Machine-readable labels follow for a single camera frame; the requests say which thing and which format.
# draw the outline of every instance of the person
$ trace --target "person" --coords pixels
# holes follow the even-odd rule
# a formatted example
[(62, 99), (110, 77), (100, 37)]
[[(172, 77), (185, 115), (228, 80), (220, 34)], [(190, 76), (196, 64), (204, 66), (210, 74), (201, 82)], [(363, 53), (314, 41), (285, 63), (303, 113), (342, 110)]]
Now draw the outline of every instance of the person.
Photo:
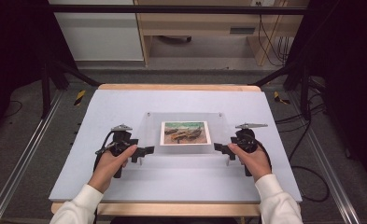
[[(253, 153), (246, 153), (235, 144), (229, 144), (228, 147), (253, 175), (261, 196), (262, 223), (303, 223), (298, 204), (280, 187), (262, 149), (258, 147)], [(130, 146), (118, 157), (106, 151), (88, 184), (71, 202), (61, 206), (50, 223), (93, 223), (94, 211), (110, 186), (113, 174), (125, 166), (136, 149), (137, 146)]]

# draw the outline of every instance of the hand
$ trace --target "hand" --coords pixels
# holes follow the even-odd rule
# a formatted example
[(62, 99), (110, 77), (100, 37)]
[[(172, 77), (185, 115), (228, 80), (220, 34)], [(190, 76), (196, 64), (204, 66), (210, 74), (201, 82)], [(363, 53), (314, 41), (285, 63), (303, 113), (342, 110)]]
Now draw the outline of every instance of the hand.
[(125, 167), (128, 158), (130, 158), (137, 149), (137, 145), (130, 146), (123, 151), (118, 157), (113, 156), (109, 150), (105, 151), (96, 166), (95, 171), (92, 174), (88, 185), (97, 189), (101, 193), (110, 186), (111, 178), (119, 170), (119, 168)]
[(239, 160), (247, 167), (250, 173), (253, 175), (255, 182), (262, 176), (269, 175), (271, 173), (270, 164), (268, 163), (267, 156), (258, 146), (256, 151), (252, 153), (245, 152), (236, 144), (230, 143), (229, 149), (239, 157)]

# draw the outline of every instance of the hazard tape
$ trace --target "hazard tape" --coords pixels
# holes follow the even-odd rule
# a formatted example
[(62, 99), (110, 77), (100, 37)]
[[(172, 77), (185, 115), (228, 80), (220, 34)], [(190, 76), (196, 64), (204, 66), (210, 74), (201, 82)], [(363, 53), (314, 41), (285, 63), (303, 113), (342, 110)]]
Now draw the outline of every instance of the hazard tape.
[(85, 91), (80, 91), (78, 93), (78, 97), (76, 98), (75, 104), (74, 105), (80, 105), (81, 100), (83, 99)]
[(285, 105), (290, 105), (290, 100), (281, 100), (277, 91), (274, 91), (274, 100)]

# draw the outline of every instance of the picture card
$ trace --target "picture card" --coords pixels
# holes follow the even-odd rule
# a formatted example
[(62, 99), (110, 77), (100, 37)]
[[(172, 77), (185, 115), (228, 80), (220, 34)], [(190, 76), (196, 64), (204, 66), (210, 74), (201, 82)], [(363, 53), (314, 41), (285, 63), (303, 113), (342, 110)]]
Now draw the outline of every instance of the picture card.
[(210, 145), (206, 121), (163, 121), (161, 146)]

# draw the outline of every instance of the white shirt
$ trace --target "white shirt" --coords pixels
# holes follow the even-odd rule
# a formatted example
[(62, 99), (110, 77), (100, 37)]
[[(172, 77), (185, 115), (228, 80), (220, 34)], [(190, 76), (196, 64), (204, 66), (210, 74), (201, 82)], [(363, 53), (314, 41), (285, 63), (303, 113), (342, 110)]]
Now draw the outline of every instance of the white shirt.
[[(264, 224), (303, 223), (294, 199), (280, 187), (275, 175), (265, 175), (256, 182), (261, 196), (261, 218)], [(93, 223), (94, 212), (104, 195), (85, 185), (78, 196), (58, 209), (51, 223)]]

